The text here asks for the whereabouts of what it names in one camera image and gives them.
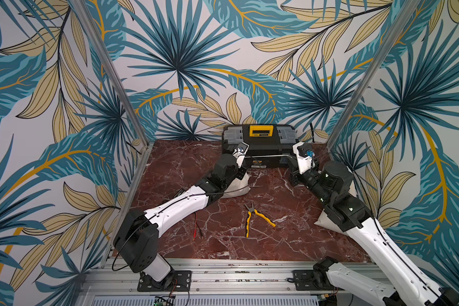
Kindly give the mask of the cream cloth drawstring bag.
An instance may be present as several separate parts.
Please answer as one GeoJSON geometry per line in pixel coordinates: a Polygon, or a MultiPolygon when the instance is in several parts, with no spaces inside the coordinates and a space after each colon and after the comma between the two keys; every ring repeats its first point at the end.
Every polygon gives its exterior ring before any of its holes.
{"type": "Polygon", "coordinates": [[[250,175],[248,169],[264,169],[264,168],[282,168],[285,166],[285,158],[289,157],[289,154],[271,154],[271,155],[257,155],[257,156],[246,156],[242,160],[242,167],[246,168],[246,173],[243,174],[242,178],[236,178],[223,193],[222,198],[235,198],[238,196],[246,195],[250,192],[251,187],[249,186],[250,175]]]}

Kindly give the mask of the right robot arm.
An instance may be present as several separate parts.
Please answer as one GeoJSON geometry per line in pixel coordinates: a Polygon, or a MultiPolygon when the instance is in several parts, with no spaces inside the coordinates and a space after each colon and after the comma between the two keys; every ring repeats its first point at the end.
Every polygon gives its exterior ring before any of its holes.
{"type": "Polygon", "coordinates": [[[304,185],[324,205],[326,216],[366,251],[389,280],[380,283],[327,257],[305,276],[295,276],[300,289],[338,288],[371,305],[458,305],[459,294],[424,274],[396,245],[363,201],[349,193],[352,173],[339,162],[317,171],[310,156],[286,160],[292,184],[304,185]]]}

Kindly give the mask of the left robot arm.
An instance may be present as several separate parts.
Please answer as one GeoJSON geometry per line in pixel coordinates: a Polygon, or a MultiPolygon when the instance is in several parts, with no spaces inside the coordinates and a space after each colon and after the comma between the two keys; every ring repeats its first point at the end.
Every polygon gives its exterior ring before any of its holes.
{"type": "Polygon", "coordinates": [[[173,283],[173,268],[158,252],[159,239],[187,216],[240,191],[239,187],[236,191],[228,188],[233,181],[243,180],[244,159],[245,154],[238,150],[223,154],[214,169],[187,191],[152,209],[135,209],[126,214],[113,246],[132,272],[148,277],[160,289],[167,289],[173,283]]]}

